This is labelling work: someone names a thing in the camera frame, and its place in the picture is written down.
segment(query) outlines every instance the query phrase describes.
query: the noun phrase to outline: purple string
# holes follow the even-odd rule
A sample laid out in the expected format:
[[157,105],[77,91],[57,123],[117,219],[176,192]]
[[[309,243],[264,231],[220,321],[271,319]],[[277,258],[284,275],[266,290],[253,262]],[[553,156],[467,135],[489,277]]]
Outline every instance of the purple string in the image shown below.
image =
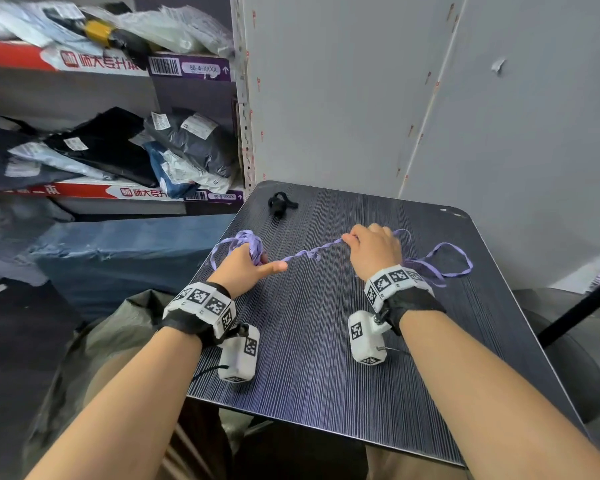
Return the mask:
[[[398,235],[398,233],[400,233],[400,232],[406,232],[407,234],[409,234],[409,241],[411,241],[411,233],[407,229],[395,230],[395,231],[393,231],[393,235]],[[264,253],[264,247],[262,245],[261,238],[259,238],[256,234],[254,234],[253,231],[241,230],[238,234],[235,235],[235,237],[227,237],[226,239],[223,239],[222,241],[218,242],[214,246],[214,248],[211,250],[210,261],[211,261],[211,267],[213,267],[214,270],[217,269],[217,265],[216,265],[214,256],[215,256],[217,250],[219,249],[220,244],[225,244],[227,242],[230,243],[229,244],[229,252],[227,254],[231,253],[232,250],[242,246],[243,244],[248,243],[249,244],[249,256],[251,257],[252,263],[254,263],[254,265],[256,265],[256,266],[260,266],[262,264],[262,254]],[[339,244],[341,242],[342,242],[342,238],[336,239],[333,242],[328,242],[327,244],[323,244],[322,246],[319,246],[312,250],[299,251],[296,254],[294,254],[293,256],[287,256],[286,258],[282,258],[282,261],[288,262],[288,261],[291,261],[291,259],[297,258],[300,256],[307,256],[309,259],[315,259],[316,261],[320,261],[320,254],[318,254],[319,250],[330,248],[334,244]],[[442,246],[445,246],[445,245],[451,246],[453,249],[458,251],[462,256],[464,256],[464,258],[466,259],[467,266],[468,266],[467,269],[465,269],[464,271],[462,271],[460,273],[440,273],[440,271],[437,268],[435,268],[435,266],[433,266],[432,264],[425,261],[426,259],[429,259],[430,257],[432,257],[435,253],[438,252],[438,250]],[[421,264],[424,267],[426,267],[428,270],[430,270],[435,275],[435,277],[438,279],[439,283],[436,283],[432,280],[427,280],[427,281],[429,281],[431,284],[433,284],[433,286],[437,286],[438,288],[444,288],[447,286],[446,284],[444,284],[445,278],[455,278],[456,276],[464,276],[465,274],[471,273],[471,271],[473,269],[473,263],[471,262],[469,257],[465,254],[465,252],[462,249],[460,249],[459,247],[451,244],[450,242],[441,242],[435,248],[433,248],[433,250],[429,254],[424,256],[424,258],[406,258],[402,262],[402,265],[406,267],[408,263]]]

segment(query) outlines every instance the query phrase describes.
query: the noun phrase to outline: twisted ribbon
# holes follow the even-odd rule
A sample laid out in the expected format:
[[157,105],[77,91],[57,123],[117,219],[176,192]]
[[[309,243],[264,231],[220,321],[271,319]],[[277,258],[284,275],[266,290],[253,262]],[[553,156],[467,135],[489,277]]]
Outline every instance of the twisted ribbon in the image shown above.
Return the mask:
[[[409,234],[409,241],[411,240],[411,233],[409,233],[409,231],[407,229],[395,230],[395,231],[393,231],[393,235],[398,235],[400,232],[406,232],[407,234]],[[262,263],[262,254],[264,253],[264,247],[262,245],[261,238],[259,238],[256,234],[254,234],[253,231],[241,230],[240,232],[238,232],[238,234],[235,235],[235,237],[227,237],[226,239],[223,239],[222,241],[218,242],[214,246],[214,248],[211,250],[210,261],[211,261],[211,267],[213,267],[214,270],[217,269],[216,260],[214,259],[214,256],[215,256],[217,250],[219,249],[220,245],[225,244],[227,242],[229,242],[229,252],[227,254],[231,253],[232,250],[239,248],[243,244],[248,243],[249,244],[249,256],[251,257],[251,262],[254,263],[254,265],[256,265],[256,266],[260,266],[261,264],[263,264]],[[288,261],[291,261],[291,259],[297,258],[300,256],[307,256],[309,259],[315,259],[316,261],[320,261],[320,254],[318,254],[318,251],[320,251],[322,249],[330,248],[334,244],[339,244],[341,242],[342,242],[342,238],[336,239],[333,242],[327,242],[327,244],[323,244],[322,246],[318,246],[317,248],[314,248],[311,250],[299,251],[296,254],[294,254],[293,256],[287,256],[286,258],[282,258],[282,261],[288,262]],[[466,260],[467,266],[468,266],[467,269],[465,269],[464,271],[462,271],[460,273],[441,273],[437,268],[435,268],[435,266],[433,266],[432,264],[425,261],[426,259],[431,258],[435,253],[438,252],[438,250],[442,246],[445,246],[445,245],[451,246],[453,249],[458,251],[464,257],[464,259]],[[420,265],[423,265],[424,267],[426,267],[428,270],[430,270],[435,275],[435,277],[438,279],[439,282],[435,282],[433,280],[427,280],[427,281],[429,281],[433,286],[437,286],[438,288],[444,288],[447,286],[446,284],[444,284],[445,278],[455,278],[456,276],[464,276],[465,274],[471,273],[471,271],[473,269],[473,263],[471,262],[469,257],[465,254],[465,252],[462,249],[460,249],[459,247],[451,244],[450,242],[441,242],[435,248],[433,248],[433,250],[429,254],[427,254],[423,258],[406,258],[402,262],[402,265],[407,266],[409,263],[420,264]]]

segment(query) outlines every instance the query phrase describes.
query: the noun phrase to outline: barcode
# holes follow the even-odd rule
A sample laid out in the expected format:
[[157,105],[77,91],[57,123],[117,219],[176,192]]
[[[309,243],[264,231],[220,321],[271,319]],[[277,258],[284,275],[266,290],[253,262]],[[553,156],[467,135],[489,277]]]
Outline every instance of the barcode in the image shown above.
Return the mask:
[[149,57],[149,68],[156,75],[179,75],[180,60],[177,57]]
[[187,200],[207,200],[207,193],[196,190],[187,195]]

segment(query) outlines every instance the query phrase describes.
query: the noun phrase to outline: person's right hand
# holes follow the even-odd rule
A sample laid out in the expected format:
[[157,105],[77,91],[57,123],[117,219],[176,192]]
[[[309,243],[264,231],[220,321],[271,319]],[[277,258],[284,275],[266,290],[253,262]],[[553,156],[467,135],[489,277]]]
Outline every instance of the person's right hand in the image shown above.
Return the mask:
[[400,241],[393,236],[389,227],[371,224],[368,228],[356,224],[342,240],[351,248],[351,264],[363,281],[381,269],[402,262]]

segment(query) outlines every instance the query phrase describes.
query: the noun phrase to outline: black table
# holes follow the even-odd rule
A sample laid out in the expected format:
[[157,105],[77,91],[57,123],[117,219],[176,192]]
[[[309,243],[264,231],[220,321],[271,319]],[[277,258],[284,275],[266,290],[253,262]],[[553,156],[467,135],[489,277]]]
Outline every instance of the black table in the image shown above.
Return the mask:
[[[299,203],[275,221],[268,199],[283,191]],[[449,316],[503,358],[584,431],[551,364],[538,345],[471,217],[448,206],[395,200],[263,182],[224,233],[250,229],[259,235],[272,260],[334,241],[356,223],[407,228],[400,237],[405,257],[423,257],[439,242],[451,242],[471,258],[474,270],[447,279],[434,289]],[[220,262],[226,249],[219,253]],[[232,385],[205,374],[189,395],[245,413],[288,421],[369,444],[463,464],[410,356],[389,351],[387,361],[369,367],[353,360],[347,319],[357,310],[372,311],[363,283],[354,276],[345,244],[323,250],[321,261],[294,258],[287,272],[256,285],[237,302],[238,320],[260,331],[256,376]],[[453,251],[432,263],[442,272],[464,269]],[[208,259],[196,274],[212,272]],[[389,347],[405,349],[400,337],[384,334]],[[198,370],[218,362],[220,349],[204,352]]]

